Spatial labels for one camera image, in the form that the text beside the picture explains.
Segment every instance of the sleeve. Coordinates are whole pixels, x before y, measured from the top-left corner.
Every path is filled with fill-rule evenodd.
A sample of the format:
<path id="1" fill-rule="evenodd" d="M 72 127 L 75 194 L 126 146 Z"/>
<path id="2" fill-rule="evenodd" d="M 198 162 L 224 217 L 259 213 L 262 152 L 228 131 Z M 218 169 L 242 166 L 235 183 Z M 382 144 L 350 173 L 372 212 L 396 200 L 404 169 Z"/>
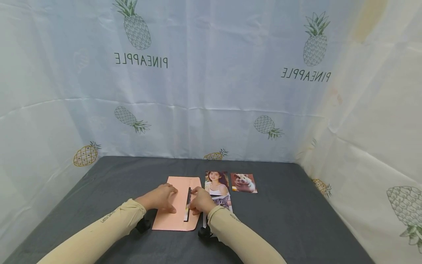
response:
<path id="1" fill-rule="evenodd" d="M 128 235 L 145 213 L 142 205 L 130 199 L 64 241 L 38 264 L 93 264 L 117 240 Z"/>
<path id="2" fill-rule="evenodd" d="M 229 210 L 217 206 L 208 215 L 208 225 L 218 240 L 230 247 L 245 264 L 286 264 L 263 238 Z"/>

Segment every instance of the dark gray table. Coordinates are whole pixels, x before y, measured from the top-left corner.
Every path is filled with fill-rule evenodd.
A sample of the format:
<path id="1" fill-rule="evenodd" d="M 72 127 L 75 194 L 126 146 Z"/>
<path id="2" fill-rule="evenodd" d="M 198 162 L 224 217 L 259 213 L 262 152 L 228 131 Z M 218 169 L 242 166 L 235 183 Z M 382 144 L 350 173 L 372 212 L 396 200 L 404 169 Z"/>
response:
<path id="1" fill-rule="evenodd" d="M 258 193 L 231 192 L 233 211 L 288 264 L 373 263 L 296 164 L 133 157 L 101 158 L 5 263 L 34 264 L 122 202 L 165 183 L 168 176 L 200 177 L 203 185 L 207 170 L 254 174 Z M 155 213 L 145 217 L 153 219 Z M 201 226 L 202 217 L 192 232 L 133 230 L 97 263 L 241 263 L 217 240 L 200 240 Z"/>

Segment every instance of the fabric curtain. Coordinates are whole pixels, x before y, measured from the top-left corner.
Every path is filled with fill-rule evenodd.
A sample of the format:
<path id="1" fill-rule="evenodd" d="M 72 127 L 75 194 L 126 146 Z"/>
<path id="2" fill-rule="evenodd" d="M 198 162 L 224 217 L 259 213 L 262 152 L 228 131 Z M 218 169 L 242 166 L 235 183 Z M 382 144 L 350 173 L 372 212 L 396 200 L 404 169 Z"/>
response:
<path id="1" fill-rule="evenodd" d="M 101 156 L 299 163 L 422 259 L 422 3 L 4 0 L 0 262 Z"/>

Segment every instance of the photo of girl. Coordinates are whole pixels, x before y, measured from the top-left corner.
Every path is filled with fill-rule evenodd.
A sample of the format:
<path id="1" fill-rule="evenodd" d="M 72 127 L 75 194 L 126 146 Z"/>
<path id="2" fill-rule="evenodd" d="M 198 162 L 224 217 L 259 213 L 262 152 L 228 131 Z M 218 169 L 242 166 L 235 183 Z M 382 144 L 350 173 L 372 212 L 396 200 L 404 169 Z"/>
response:
<path id="1" fill-rule="evenodd" d="M 206 171 L 205 190 L 210 195 L 225 196 L 229 194 L 229 179 L 226 171 Z"/>

